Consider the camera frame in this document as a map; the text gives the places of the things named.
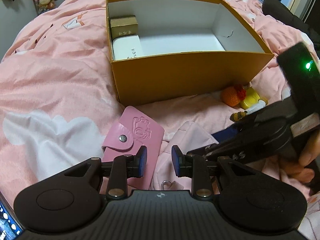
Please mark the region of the right hand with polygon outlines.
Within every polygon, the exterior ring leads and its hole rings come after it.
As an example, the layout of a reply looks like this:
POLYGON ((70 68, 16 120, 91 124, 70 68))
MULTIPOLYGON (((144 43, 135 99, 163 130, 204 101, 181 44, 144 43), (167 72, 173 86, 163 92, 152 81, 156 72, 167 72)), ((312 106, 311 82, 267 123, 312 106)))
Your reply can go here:
POLYGON ((307 184, 312 181, 315 172, 306 167, 319 156, 319 152, 319 131, 317 131, 308 140, 297 162, 291 162, 281 158, 279 160, 279 167, 289 177, 295 178, 302 184, 307 184))

